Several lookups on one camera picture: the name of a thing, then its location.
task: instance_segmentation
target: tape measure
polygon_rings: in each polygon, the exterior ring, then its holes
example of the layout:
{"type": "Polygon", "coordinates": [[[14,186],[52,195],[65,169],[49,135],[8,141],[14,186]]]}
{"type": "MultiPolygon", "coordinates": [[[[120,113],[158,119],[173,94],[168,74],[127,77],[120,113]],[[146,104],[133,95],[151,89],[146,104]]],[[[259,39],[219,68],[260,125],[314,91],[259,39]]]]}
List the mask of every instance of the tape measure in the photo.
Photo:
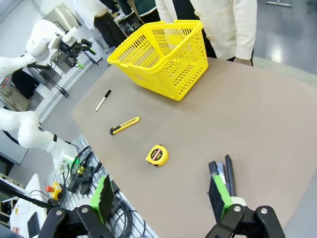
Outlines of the tape measure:
{"type": "Polygon", "coordinates": [[[168,160],[168,151],[161,145],[156,145],[147,155],[146,161],[154,166],[162,166],[168,160]]]}

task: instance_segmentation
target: floor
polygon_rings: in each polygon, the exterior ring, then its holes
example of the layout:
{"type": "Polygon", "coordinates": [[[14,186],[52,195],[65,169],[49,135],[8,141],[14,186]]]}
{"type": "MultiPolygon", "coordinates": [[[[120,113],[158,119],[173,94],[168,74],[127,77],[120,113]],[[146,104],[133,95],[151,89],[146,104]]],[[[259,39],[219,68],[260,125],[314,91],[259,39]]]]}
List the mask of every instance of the floor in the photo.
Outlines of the floor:
{"type": "Polygon", "coordinates": [[[293,6],[258,0],[255,56],[317,74],[316,0],[280,1],[292,2],[293,6]]]}
{"type": "MultiPolygon", "coordinates": [[[[255,43],[255,67],[276,71],[317,87],[317,10],[316,0],[291,0],[292,8],[266,5],[258,0],[258,30],[255,43]]],[[[73,141],[80,135],[70,112],[83,94],[108,68],[102,60],[81,77],[69,90],[70,97],[61,99],[44,121],[43,130],[56,133],[64,140],[73,141]]],[[[10,177],[27,183],[33,173],[44,182],[53,169],[50,155],[30,149],[20,166],[14,166],[10,177]]],[[[288,238],[315,237],[317,220],[317,173],[292,219],[285,227],[288,238]]]]}

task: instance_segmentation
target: white sweater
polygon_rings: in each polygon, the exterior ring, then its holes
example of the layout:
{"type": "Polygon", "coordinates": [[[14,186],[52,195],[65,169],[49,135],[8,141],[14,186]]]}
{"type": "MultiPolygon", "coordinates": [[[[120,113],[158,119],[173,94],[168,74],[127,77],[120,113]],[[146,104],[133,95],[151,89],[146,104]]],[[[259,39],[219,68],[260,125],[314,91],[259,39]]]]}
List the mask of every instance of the white sweater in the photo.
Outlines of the white sweater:
{"type": "Polygon", "coordinates": [[[109,10],[99,0],[73,0],[73,6],[88,29],[95,29],[95,17],[102,16],[109,10]]]}
{"type": "MultiPolygon", "coordinates": [[[[190,0],[219,59],[249,60],[256,38],[257,0],[190,0]]],[[[162,21],[177,19],[173,0],[156,0],[162,21]]]]}

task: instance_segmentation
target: green light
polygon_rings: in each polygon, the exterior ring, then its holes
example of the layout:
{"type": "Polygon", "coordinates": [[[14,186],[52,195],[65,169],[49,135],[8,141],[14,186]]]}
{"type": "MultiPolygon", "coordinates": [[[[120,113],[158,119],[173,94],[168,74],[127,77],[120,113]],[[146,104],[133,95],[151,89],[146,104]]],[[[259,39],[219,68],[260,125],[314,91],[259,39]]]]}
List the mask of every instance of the green light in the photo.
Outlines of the green light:
{"type": "Polygon", "coordinates": [[[73,162],[75,160],[75,158],[69,156],[69,155],[64,155],[64,158],[70,160],[71,162],[73,162]]]}

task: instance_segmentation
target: plastic shopping basket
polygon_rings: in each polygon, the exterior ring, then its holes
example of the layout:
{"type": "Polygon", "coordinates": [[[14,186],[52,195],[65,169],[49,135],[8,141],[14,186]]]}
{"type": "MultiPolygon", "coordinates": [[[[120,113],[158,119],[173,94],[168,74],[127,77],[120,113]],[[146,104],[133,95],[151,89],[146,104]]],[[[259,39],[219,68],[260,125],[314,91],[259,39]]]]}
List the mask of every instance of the plastic shopping basket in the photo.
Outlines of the plastic shopping basket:
{"type": "Polygon", "coordinates": [[[208,68],[198,20],[148,23],[108,58],[135,83],[180,101],[208,68]]]}

